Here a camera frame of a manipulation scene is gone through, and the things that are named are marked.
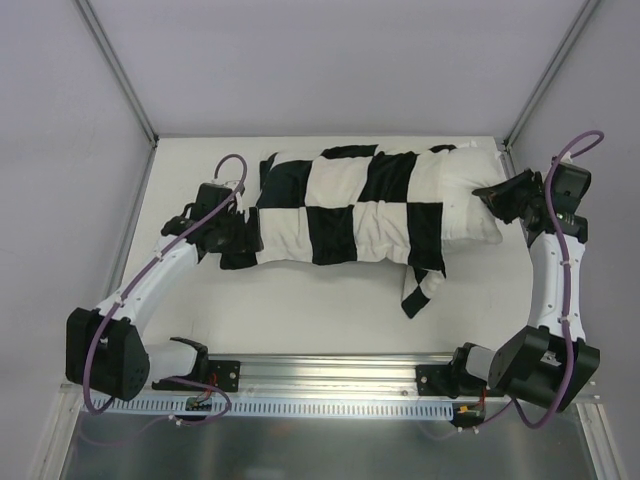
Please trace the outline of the black white checkered pillowcase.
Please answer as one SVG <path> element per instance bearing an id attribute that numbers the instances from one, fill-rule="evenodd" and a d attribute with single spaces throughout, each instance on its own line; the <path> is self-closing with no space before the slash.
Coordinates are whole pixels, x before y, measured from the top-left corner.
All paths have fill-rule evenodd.
<path id="1" fill-rule="evenodd" d="M 259 164 L 260 192 L 250 209 L 261 247 L 222 255 L 221 269 L 389 260 L 407 268 L 401 308 L 414 318 L 446 278 L 442 171 L 455 149 L 388 153 L 373 144 L 271 154 Z"/>

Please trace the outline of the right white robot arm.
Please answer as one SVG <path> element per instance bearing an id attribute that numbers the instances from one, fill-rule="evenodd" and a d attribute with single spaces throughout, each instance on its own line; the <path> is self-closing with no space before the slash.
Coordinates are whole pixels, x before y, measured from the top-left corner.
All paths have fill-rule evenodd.
<path id="1" fill-rule="evenodd" d="M 527 324 L 496 351 L 465 343 L 449 364 L 452 396 L 487 387 L 554 412 L 565 410 L 591 379 L 600 352 L 581 323 L 579 282 L 588 221 L 577 215 L 591 174 L 562 162 L 548 180 L 525 170 L 474 194 L 499 220 L 520 220 L 533 268 Z"/>

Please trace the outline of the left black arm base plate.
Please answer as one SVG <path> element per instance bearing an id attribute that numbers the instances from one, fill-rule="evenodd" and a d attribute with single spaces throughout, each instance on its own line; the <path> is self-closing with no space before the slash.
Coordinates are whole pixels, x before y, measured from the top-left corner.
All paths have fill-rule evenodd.
<path id="1" fill-rule="evenodd" d="M 193 371 L 183 376 L 182 379 L 214 386 L 227 393 L 235 393 L 238 391 L 240 374 L 240 361 L 203 357 L 196 361 Z M 169 381 L 168 379 L 154 382 L 151 388 L 158 391 L 202 391 L 200 387 Z"/>

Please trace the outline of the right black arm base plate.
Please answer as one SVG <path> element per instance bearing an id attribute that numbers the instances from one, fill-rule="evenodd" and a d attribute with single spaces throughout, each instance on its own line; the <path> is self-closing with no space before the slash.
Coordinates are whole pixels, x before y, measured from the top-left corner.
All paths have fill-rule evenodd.
<path id="1" fill-rule="evenodd" d="M 488 389 L 485 380 L 456 370 L 450 364 L 419 364 L 415 366 L 415 383 L 419 396 L 442 396 L 450 399 L 480 397 L 502 397 L 500 390 Z"/>

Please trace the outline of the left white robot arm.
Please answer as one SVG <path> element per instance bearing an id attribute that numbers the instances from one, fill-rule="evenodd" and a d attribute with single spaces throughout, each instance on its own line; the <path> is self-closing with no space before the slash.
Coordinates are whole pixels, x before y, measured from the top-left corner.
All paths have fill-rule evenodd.
<path id="1" fill-rule="evenodd" d="M 182 337 L 146 344 L 142 334 L 169 290 L 208 254 L 257 246 L 257 212 L 241 205 L 239 182 L 203 183 L 195 201 L 163 226 L 146 265 L 91 310 L 66 322 L 65 376 L 113 399 L 143 387 L 197 390 L 209 380 L 208 349 Z"/>

